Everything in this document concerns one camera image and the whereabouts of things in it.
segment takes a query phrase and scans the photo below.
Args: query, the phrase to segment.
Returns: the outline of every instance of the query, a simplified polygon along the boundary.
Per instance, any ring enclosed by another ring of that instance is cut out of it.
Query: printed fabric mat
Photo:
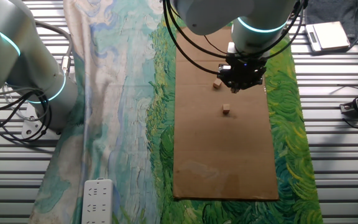
[[[174,200],[176,47],[162,3],[63,3],[79,97],[29,223],[81,223],[84,182],[99,177],[114,183],[113,223],[323,222],[290,49],[265,74],[280,200]]]

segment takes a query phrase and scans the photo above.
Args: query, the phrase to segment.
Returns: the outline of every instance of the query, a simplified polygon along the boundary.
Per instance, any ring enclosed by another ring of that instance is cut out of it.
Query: small wooden cube
[[[223,105],[223,114],[228,114],[230,112],[230,105]]]
[[[214,86],[214,88],[215,89],[219,89],[220,87],[221,87],[221,85],[222,85],[222,80],[220,80],[220,79],[215,79],[215,82],[214,82],[214,84],[213,84],[213,86]]]

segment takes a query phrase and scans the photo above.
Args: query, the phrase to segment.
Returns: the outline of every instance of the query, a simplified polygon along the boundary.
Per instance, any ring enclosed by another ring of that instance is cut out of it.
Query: white power strip
[[[87,180],[84,186],[82,224],[111,224],[112,181]]]

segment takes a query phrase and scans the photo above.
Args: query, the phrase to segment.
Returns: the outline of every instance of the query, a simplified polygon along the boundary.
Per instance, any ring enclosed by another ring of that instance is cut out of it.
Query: metal grating table
[[[63,1],[23,1],[36,19],[68,31]],[[38,32],[59,62],[67,40],[43,28]],[[338,86],[358,87],[358,44],[346,54],[312,57],[302,34],[292,51],[324,222],[358,223],[358,129],[343,122],[339,110],[340,103],[358,96],[358,88]],[[10,112],[2,111],[1,118]],[[8,123],[18,135],[22,125],[17,116]],[[41,141],[36,149],[26,149],[0,137],[0,223],[27,223],[56,143]]]

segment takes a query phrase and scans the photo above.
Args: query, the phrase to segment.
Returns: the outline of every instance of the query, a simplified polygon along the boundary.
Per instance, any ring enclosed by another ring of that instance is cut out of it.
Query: cardboard sheet
[[[186,33],[212,50],[204,37]],[[222,50],[230,29],[209,36]],[[178,35],[183,50],[200,65],[217,70],[223,60],[198,53]],[[264,86],[237,94],[177,52],[173,195],[176,198],[277,200],[269,111]],[[222,113],[230,104],[230,113]]]

